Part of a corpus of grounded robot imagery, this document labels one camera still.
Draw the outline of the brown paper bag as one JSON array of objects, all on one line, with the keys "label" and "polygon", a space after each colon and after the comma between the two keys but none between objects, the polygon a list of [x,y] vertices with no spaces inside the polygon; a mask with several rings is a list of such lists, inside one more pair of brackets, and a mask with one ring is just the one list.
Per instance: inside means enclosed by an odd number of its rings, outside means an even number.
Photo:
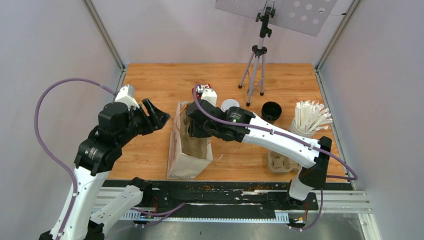
[{"label": "brown paper bag", "polygon": [[170,134],[167,178],[172,180],[193,180],[213,161],[211,139],[189,136],[187,104],[178,102]]}]

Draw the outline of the white plastic cup lid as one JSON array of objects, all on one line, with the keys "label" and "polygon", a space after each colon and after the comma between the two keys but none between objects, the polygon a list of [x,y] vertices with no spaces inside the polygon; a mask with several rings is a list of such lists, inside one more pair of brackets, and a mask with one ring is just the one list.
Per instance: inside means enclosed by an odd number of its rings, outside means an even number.
[{"label": "white plastic cup lid", "polygon": [[225,112],[229,110],[231,107],[240,107],[240,103],[235,99],[226,99],[221,103],[220,109]]}]

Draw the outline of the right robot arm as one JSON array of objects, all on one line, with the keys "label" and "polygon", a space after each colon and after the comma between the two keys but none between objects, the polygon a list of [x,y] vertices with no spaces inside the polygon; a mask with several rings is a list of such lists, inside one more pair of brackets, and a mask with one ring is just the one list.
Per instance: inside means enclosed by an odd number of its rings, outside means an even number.
[{"label": "right robot arm", "polygon": [[301,166],[289,185],[286,204],[298,209],[310,191],[325,185],[332,141],[313,139],[289,132],[260,118],[257,114],[232,106],[226,111],[207,100],[196,100],[186,107],[189,134],[196,138],[215,137],[266,148],[288,157]]}]

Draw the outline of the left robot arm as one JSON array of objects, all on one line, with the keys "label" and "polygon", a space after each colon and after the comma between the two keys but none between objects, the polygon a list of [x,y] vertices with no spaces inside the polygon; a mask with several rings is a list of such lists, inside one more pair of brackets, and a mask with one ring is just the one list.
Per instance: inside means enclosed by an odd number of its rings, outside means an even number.
[{"label": "left robot arm", "polygon": [[103,240],[112,226],[132,207],[149,206],[152,183],[133,178],[124,190],[102,209],[93,212],[98,194],[123,147],[139,135],[161,130],[171,118],[145,98],[144,108],[135,101],[111,102],[98,114],[98,124],[78,147],[72,184],[55,226],[41,240]]}]

